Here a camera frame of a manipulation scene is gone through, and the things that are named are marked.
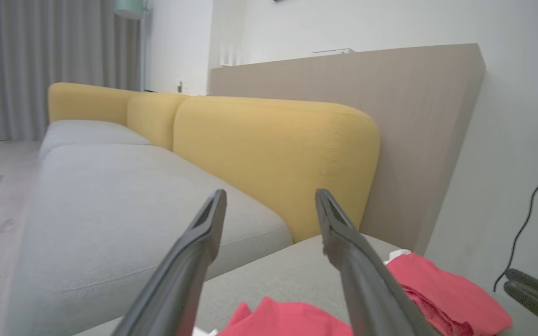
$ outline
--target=folded red cloth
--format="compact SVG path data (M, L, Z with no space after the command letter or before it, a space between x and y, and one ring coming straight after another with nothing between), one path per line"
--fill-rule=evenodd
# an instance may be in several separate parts
M328 312L302 302L268 296L254 312L241 303L221 336L352 336L352 328Z
M445 336L492 336L512 327L512 317L482 288L416 253L395 258L387 268Z

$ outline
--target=sofa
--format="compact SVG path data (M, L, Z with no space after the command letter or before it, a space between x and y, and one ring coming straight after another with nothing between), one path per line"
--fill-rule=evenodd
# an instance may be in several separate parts
M347 320L314 192L329 189L360 224L379 152L365 113L56 83L49 118L11 285L11 336L108 332L215 189L228 206L199 327L222 328L239 302L254 307L265 295ZM384 259L397 249L367 239Z

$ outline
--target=yellow cushion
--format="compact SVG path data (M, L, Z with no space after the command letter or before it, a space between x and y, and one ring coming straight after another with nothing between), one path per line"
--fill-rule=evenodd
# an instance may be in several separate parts
M49 121L100 120L125 126L128 100L136 93L94 85L55 83L49 86Z
M185 94L137 93L128 102L127 126L153 145L171 151L173 120L177 107L186 98Z
M199 96L177 111L173 151L275 211L299 242L320 234L317 188L360 225L379 134L348 106Z

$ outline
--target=lamp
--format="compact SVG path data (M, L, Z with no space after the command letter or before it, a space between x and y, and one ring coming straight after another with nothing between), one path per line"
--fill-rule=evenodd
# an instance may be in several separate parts
M140 20L145 13L142 0L115 0L115 13L121 17Z

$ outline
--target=wooden partition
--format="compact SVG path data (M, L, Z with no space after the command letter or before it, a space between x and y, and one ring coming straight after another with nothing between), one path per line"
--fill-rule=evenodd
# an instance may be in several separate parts
M209 92L371 115L382 148L361 231L424 253L484 74L477 44L438 45L217 68Z

